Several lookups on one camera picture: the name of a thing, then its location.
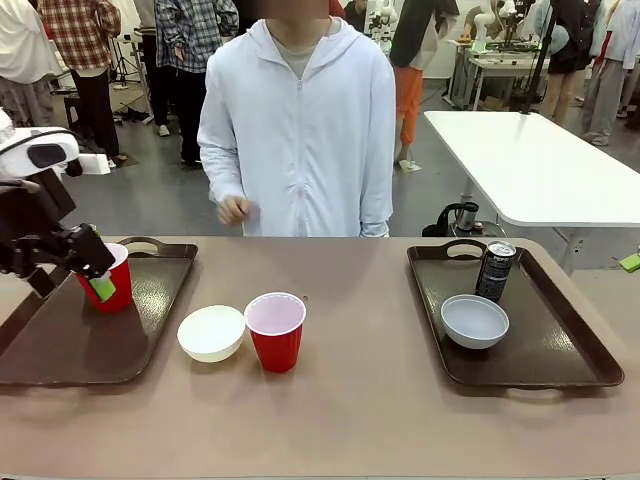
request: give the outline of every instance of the black can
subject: black can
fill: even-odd
[[[502,240],[490,242],[482,259],[476,295],[493,302],[500,300],[515,256],[516,247],[510,243]]]

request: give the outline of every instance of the red cup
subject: red cup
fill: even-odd
[[[89,282],[82,275],[76,275],[80,285],[87,293],[91,304],[101,313],[113,313],[122,310],[133,301],[133,293],[131,291],[131,272],[129,271],[129,250],[119,243],[105,243],[105,246],[116,259],[113,265],[109,267],[111,273],[110,280],[116,287],[116,291],[106,302],[102,302],[91,288]]]
[[[247,305],[245,322],[267,372],[285,373],[295,366],[306,315],[302,300],[289,293],[266,293]]]

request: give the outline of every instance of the neck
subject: neck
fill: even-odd
[[[289,50],[313,47],[327,34],[330,26],[330,18],[295,21],[267,19],[271,35]]]

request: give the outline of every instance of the metal thermos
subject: metal thermos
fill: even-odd
[[[456,228],[463,232],[473,230],[473,224],[476,222],[476,214],[478,213],[477,203],[465,202],[456,210]]]

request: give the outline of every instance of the can top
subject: can top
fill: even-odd
[[[495,240],[493,242],[489,242],[487,245],[487,250],[489,250],[494,255],[498,255],[499,257],[511,257],[516,254],[516,247],[511,245],[509,242],[505,242],[504,240]]]

